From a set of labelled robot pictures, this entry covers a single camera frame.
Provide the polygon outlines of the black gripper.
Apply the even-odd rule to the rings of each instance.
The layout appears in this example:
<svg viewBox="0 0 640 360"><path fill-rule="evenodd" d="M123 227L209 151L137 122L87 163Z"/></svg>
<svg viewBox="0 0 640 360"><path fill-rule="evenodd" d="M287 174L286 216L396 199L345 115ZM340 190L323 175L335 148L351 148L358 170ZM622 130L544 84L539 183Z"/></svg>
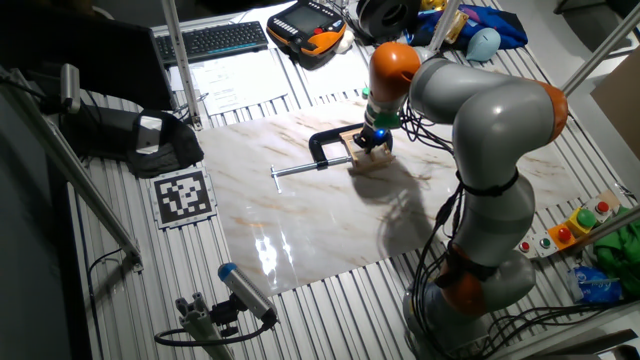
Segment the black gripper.
<svg viewBox="0 0 640 360"><path fill-rule="evenodd" d="M364 124L362 130L355 135L354 143L365 154L369 154L373 148L382 145L386 145L391 150L393 148L393 137L389 130L374 129Z"/></svg>

